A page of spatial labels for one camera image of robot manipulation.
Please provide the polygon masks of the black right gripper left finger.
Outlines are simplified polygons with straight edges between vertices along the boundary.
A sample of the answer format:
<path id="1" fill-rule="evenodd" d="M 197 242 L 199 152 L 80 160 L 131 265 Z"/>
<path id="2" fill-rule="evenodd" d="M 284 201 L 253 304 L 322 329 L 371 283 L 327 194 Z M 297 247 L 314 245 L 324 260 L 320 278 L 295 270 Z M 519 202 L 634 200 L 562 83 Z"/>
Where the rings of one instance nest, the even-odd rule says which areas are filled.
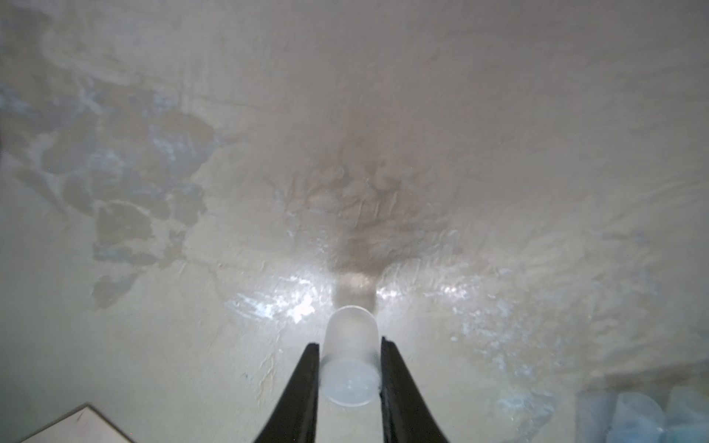
<path id="1" fill-rule="evenodd" d="M 319 403 L 319 345 L 309 343 L 255 443 L 314 443 Z"/>

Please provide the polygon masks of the pink paper envelope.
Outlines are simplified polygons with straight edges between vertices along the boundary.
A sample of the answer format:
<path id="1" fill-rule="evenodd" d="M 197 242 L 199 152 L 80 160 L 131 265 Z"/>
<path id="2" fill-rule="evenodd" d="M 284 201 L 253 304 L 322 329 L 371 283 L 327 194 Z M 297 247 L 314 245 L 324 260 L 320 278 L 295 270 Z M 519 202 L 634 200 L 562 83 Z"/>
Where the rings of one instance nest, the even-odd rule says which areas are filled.
<path id="1" fill-rule="evenodd" d="M 66 413 L 33 431 L 22 443 L 132 443 L 124 431 L 90 405 Z"/>

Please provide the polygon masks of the translucent glue stick cap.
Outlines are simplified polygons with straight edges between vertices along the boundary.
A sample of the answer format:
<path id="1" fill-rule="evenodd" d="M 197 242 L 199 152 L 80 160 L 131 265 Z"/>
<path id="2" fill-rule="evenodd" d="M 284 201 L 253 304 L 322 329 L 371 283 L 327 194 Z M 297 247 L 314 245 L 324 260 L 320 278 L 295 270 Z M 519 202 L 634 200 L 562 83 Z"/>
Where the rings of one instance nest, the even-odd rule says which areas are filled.
<path id="1" fill-rule="evenodd" d="M 343 306 L 329 318 L 319 365 L 319 388 L 330 402 L 349 408 L 380 395 L 380 332 L 376 319 L 360 306 Z"/>

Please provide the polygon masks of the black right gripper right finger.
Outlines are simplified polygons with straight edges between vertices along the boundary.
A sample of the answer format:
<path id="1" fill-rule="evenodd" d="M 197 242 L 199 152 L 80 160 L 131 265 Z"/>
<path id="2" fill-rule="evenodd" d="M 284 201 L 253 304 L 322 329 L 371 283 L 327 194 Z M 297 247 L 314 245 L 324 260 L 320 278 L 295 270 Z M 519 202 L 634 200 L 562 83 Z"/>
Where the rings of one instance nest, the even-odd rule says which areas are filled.
<path id="1" fill-rule="evenodd" d="M 380 345 L 381 415 L 385 443 L 448 443 L 420 393 L 398 347 Z"/>

